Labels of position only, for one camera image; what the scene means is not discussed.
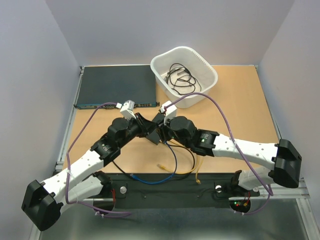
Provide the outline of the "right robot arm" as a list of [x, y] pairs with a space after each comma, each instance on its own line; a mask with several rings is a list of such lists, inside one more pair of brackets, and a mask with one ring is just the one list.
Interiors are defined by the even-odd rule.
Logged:
[[258, 164], [249, 170], [238, 170], [230, 182], [231, 192], [242, 195], [259, 186], [278, 184], [297, 188], [300, 182], [302, 156], [287, 139], [278, 143], [259, 143], [235, 139], [216, 131], [196, 128], [184, 116], [164, 121], [157, 128], [161, 140], [175, 140], [199, 156], [226, 157]]

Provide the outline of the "small black network switch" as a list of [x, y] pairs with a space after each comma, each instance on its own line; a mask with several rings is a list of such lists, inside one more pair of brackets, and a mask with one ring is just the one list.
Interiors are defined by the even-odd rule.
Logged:
[[[157, 124], [157, 123], [160, 123], [161, 121], [163, 121], [164, 118], [165, 118], [165, 116], [163, 114], [161, 114], [160, 112], [158, 112], [156, 114], [156, 116], [152, 119], [152, 122]], [[160, 138], [156, 128], [152, 132], [150, 132], [150, 134], [146, 137], [146, 139], [155, 145], [158, 145], [161, 141], [161, 138]]]

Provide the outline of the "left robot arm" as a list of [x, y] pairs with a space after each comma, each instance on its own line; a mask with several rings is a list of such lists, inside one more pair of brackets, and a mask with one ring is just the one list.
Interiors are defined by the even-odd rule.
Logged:
[[139, 113], [127, 120], [118, 117], [107, 132], [77, 161], [59, 174], [28, 184], [22, 210], [40, 231], [50, 228], [61, 216], [62, 199], [89, 174], [105, 167], [120, 155], [121, 148], [135, 137], [143, 138], [156, 129], [156, 124]]

